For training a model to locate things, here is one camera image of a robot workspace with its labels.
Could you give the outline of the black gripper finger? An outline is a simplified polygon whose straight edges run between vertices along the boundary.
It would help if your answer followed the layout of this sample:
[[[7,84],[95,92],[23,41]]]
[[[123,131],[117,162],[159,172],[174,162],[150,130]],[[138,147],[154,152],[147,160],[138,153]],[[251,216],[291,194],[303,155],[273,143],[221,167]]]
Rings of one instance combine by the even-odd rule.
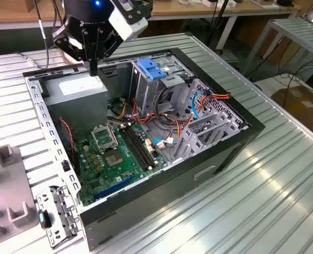
[[[93,75],[92,58],[87,57],[83,45],[73,38],[64,26],[54,30],[52,33],[54,45],[62,50],[66,55],[76,61],[81,61],[87,69],[90,76]]]
[[[92,60],[92,75],[97,76],[98,67],[97,63],[111,56],[118,46],[122,43],[122,38],[119,34],[112,30],[109,33],[103,30],[97,31],[94,59]]]

